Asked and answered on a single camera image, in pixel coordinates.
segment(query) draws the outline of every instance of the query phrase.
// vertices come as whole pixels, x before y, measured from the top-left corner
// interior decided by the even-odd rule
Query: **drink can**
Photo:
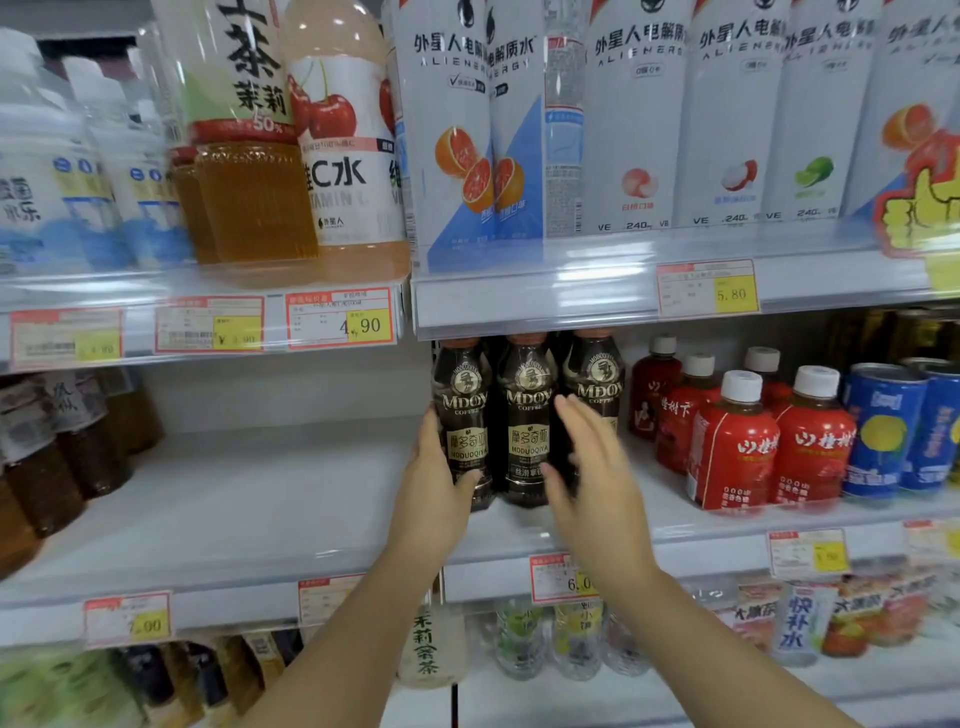
[[[760,216],[789,0],[697,0],[674,227]]]
[[[934,177],[952,170],[943,127],[960,85],[958,17],[956,0],[887,0],[883,6],[843,214],[886,230],[881,242],[892,252],[909,253],[911,235],[886,229],[884,218],[889,222],[894,212],[889,203],[913,197],[908,189],[922,169]],[[931,235],[929,227],[923,235]]]
[[[587,9],[581,0],[489,5],[497,236],[569,237],[582,209]]]
[[[960,365],[926,359],[904,366],[926,376],[926,396],[900,487],[933,495],[943,487],[960,443]]]
[[[670,228],[693,0],[590,9],[585,230]]]
[[[839,214],[882,8],[882,0],[794,0],[764,221]]]
[[[486,0],[387,0],[384,24],[415,262],[469,270],[496,236]]]
[[[859,432],[853,443],[844,496],[889,502],[898,487],[926,394],[926,379],[896,364],[856,364],[843,403]]]

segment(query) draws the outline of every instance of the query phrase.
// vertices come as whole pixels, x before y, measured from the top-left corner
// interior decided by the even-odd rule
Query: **left hand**
[[[440,447],[438,424],[431,404],[403,472],[387,537],[387,548],[401,552],[411,565],[429,571],[430,579],[467,532],[473,489],[480,482],[480,471],[470,471],[453,484]]]

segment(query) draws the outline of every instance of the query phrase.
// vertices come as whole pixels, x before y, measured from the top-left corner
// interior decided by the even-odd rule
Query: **blue can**
[[[907,452],[917,432],[927,379],[896,364],[856,364],[843,403],[856,420],[843,495],[877,504],[900,486]]]
[[[960,442],[960,365],[935,359],[902,363],[926,377],[926,396],[900,487],[912,495],[933,495],[943,488]]]

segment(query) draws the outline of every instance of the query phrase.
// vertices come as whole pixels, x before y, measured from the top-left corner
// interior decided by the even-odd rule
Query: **white bottle cap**
[[[744,366],[751,372],[773,373],[780,368],[780,350],[769,347],[750,347]]]
[[[756,372],[741,372],[734,369],[723,375],[723,386],[720,388],[720,396],[724,400],[739,402],[757,402],[760,401],[760,393],[763,391],[763,377]]]
[[[668,333],[654,336],[650,341],[650,353],[677,353],[677,337]]]
[[[713,376],[716,366],[712,354],[692,353],[684,359],[684,374],[688,376]]]
[[[837,396],[840,373],[830,367],[805,366],[797,370],[793,391],[799,395],[829,400]]]

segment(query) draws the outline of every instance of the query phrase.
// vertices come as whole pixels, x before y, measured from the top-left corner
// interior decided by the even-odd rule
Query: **amber liquid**
[[[213,229],[206,215],[204,194],[200,189],[200,180],[197,179],[197,167],[193,164],[182,164],[173,169],[174,186],[180,198],[180,209],[183,211],[183,221],[190,233],[193,243],[193,255],[201,265],[219,263],[217,247],[213,243]]]
[[[300,149],[218,142],[200,148],[197,179],[223,262],[317,257]]]

